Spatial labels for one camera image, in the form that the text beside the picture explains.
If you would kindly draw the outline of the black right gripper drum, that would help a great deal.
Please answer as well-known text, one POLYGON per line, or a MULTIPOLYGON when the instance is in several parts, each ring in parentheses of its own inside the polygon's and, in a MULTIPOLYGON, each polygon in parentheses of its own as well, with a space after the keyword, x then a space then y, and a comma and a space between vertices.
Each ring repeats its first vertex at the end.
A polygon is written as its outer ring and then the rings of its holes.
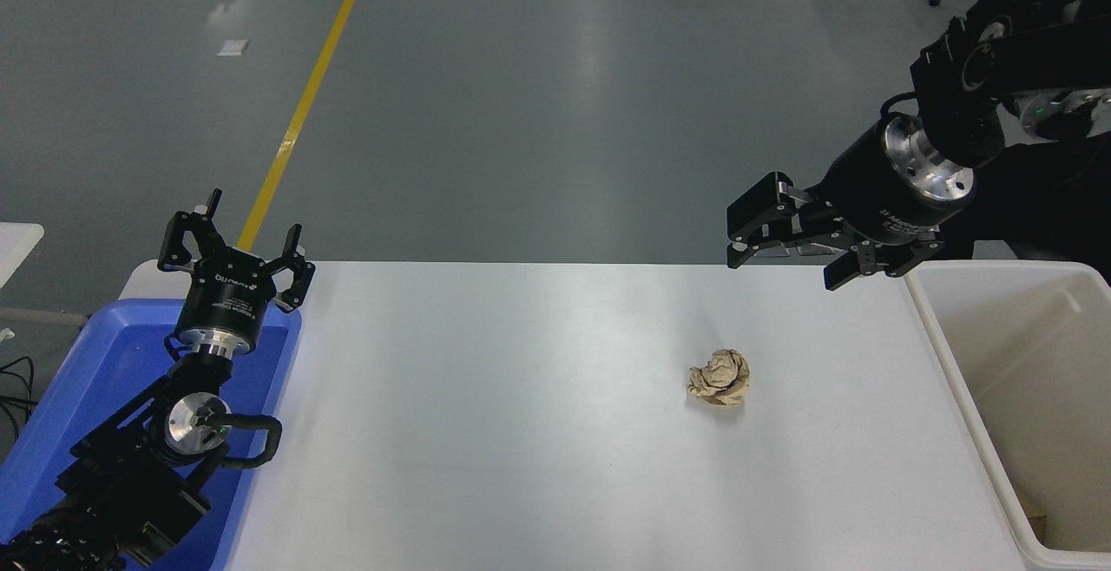
POLYGON ((855 232, 884 246, 908 246, 947 220, 947 200, 929 198, 897 171, 894 140, 908 127, 912 119, 878 120, 811 187, 855 232))

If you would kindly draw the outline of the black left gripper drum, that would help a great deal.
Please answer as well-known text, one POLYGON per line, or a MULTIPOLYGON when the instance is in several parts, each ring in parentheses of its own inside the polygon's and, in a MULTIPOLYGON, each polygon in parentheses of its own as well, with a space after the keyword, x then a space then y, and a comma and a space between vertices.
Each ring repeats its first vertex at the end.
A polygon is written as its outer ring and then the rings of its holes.
POLYGON ((274 295, 273 276, 259 256, 238 248, 203 256, 192 269, 177 340, 197 343, 203 332, 222 332, 239 343, 256 343, 274 295))

